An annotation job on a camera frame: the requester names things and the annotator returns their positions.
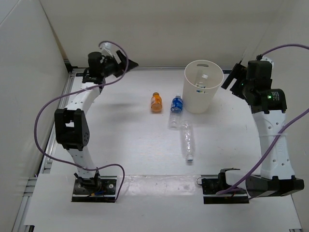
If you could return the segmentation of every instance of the bottle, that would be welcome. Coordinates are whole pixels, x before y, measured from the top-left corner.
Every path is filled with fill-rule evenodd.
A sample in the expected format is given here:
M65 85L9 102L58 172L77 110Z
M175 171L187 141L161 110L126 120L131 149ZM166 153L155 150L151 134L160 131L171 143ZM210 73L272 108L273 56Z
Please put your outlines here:
M206 88L206 80L207 80L208 76L206 74L202 73L202 70L198 70L197 72L197 77L195 80L195 85L199 88ZM205 93L205 91L202 90L197 90L198 93Z
M183 100L181 94L177 94L172 100L169 114L169 128L177 130L179 127L179 121L181 113L183 111Z
M162 99L157 92L153 93L151 98L151 110L154 113L159 113L162 110Z
M190 121L183 121L180 125L180 135L182 144L182 153L186 156L188 162L193 161L195 153L195 142L193 126Z

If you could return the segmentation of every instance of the white wall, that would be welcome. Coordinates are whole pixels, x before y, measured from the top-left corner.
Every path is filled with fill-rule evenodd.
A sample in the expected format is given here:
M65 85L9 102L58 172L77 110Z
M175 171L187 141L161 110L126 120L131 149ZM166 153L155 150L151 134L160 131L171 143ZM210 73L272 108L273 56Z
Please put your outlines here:
M286 43L309 45L309 1L287 1L265 33L255 55ZM309 107L309 51L283 48L269 54L275 62L273 87L284 90L287 98L287 121ZM305 231L309 231L309 115L288 129L291 162L298 178L305 180L305 190L293 194L293 200Z
M61 94L68 77L39 1L20 0L15 5L16 2L0 3L0 230L3 232L11 231L27 179L35 174L41 161L33 140L35 116L44 103ZM55 107L56 104L45 111L39 124L43 146Z
M41 0L71 64L87 66L102 40L140 66L209 59L233 66L252 54L283 0Z

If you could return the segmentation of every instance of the empty plastic bottle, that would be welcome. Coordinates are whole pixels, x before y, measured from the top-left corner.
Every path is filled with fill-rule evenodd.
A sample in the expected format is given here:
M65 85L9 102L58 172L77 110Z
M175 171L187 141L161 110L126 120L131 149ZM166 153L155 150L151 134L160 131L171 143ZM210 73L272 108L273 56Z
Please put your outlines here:
M182 144L182 153L187 161L193 161L195 154L195 142L193 134L193 125L190 121L183 121L180 125L180 136Z

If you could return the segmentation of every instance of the clear plastic bottle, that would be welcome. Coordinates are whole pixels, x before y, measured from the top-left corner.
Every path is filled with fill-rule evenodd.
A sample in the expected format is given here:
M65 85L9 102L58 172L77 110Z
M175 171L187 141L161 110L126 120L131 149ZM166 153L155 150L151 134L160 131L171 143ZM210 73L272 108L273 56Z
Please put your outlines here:
M206 80L207 80L208 76L206 74L202 73L202 70L199 70L197 72L197 77L195 79L195 85L199 88L206 88ZM197 92L199 93L205 93L205 91L202 90L197 90Z
M188 162L192 162L193 156L195 154L195 142L193 125L190 121L181 122L180 137L182 144L182 153L186 156Z
M182 111L183 111L183 100L181 94L177 94L175 98L172 100L172 104L170 106L169 128L173 130L178 129Z

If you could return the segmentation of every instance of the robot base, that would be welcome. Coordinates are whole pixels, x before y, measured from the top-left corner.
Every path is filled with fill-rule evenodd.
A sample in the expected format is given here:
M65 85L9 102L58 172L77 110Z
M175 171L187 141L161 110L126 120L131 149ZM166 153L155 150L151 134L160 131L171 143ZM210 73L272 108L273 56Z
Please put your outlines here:
M244 204L249 203L247 192L235 191L229 194L216 195L216 192L230 186L221 185L218 176L202 176L204 204Z
M93 192L81 187L78 180L75 180L72 202L101 202L114 203L116 197L116 183L115 177L101 177L101 189L104 191L100 195L91 195Z

